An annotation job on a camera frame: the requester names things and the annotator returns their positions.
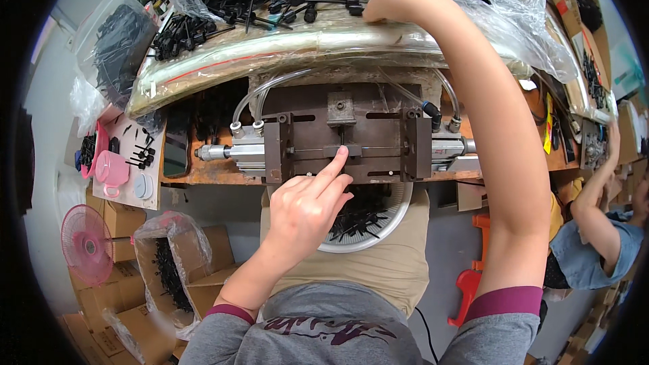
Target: pink cup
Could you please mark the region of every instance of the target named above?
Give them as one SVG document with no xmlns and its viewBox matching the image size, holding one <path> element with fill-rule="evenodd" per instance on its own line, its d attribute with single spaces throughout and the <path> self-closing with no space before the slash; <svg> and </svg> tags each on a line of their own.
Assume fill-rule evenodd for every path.
<svg viewBox="0 0 649 365">
<path fill-rule="evenodd" d="M 95 177 L 104 184 L 104 194 L 109 198 L 119 196 L 118 186 L 128 181 L 128 171 L 130 165 L 126 163 L 126 158 L 121 155 L 102 151 L 97 158 L 97 167 Z M 109 189 L 114 189 L 115 194 L 110 194 Z"/>
</svg>

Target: black cable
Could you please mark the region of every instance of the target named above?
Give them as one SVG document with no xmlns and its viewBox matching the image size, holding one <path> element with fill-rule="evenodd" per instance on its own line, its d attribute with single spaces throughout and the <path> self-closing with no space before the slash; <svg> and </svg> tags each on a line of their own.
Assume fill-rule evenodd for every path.
<svg viewBox="0 0 649 365">
<path fill-rule="evenodd" d="M 428 328 L 428 323 L 426 323 L 426 318 L 424 317 L 424 314 L 421 312 L 421 310 L 419 310 L 418 307 L 415 307 L 415 310 L 419 313 L 419 316 L 421 316 L 421 320 L 424 320 L 424 325 L 426 326 L 426 332 L 428 333 L 428 346 L 430 347 L 430 352 L 433 354 L 435 363 L 438 364 L 439 360 L 437 359 L 437 355 L 435 355 L 435 350 L 433 349 L 433 343 L 430 340 L 430 328 Z"/>
</svg>

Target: maroon sleeve cuff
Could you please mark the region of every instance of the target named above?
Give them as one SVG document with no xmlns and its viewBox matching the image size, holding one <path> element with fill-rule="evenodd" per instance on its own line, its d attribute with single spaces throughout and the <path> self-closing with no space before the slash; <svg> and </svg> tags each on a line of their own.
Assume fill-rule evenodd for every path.
<svg viewBox="0 0 649 365">
<path fill-rule="evenodd" d="M 493 290 L 473 301 L 464 322 L 492 314 L 531 313 L 539 315 L 543 289 L 535 286 L 518 286 Z"/>
<path fill-rule="evenodd" d="M 207 311 L 205 317 L 215 313 L 231 314 L 232 316 L 237 316 L 240 319 L 247 321 L 248 324 L 250 325 L 255 325 L 255 321 L 253 320 L 253 317 L 247 311 L 243 310 L 241 307 L 237 307 L 234 305 L 216 305 Z"/>
</svg>

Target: sleeve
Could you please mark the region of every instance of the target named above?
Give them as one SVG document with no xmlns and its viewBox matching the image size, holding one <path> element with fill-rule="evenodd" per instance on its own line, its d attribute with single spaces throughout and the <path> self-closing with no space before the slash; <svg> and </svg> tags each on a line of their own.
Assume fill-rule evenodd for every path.
<svg viewBox="0 0 649 365">
<path fill-rule="evenodd" d="M 212 307 L 191 337 L 178 365 L 233 364 L 253 318 L 233 305 Z"/>
<path fill-rule="evenodd" d="M 513 287 L 479 296 L 440 365 L 520 365 L 539 327 L 538 287 Z"/>
<path fill-rule="evenodd" d="M 617 259 L 615 271 L 612 273 L 610 279 L 620 279 L 629 272 L 638 255 L 638 251 L 640 251 L 643 230 L 639 229 L 639 227 L 621 222 L 613 222 L 612 224 L 620 233 L 620 256 Z M 599 266 L 599 271 L 602 271 L 604 277 L 608 277 L 601 266 Z"/>
</svg>

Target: denim shirt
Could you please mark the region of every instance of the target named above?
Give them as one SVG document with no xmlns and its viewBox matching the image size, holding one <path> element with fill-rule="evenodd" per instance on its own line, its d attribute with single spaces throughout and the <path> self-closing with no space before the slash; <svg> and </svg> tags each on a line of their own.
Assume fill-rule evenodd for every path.
<svg viewBox="0 0 649 365">
<path fill-rule="evenodd" d="M 630 213 L 613 211 L 606 214 L 619 231 L 621 240 L 620 257 L 611 277 L 602 269 L 601 255 L 595 248 L 581 243 L 577 223 L 572 220 L 561 227 L 550 242 L 550 248 L 571 288 L 587 290 L 608 287 L 629 272 L 645 236 L 645 231 L 640 227 L 625 223 L 630 219 Z"/>
</svg>

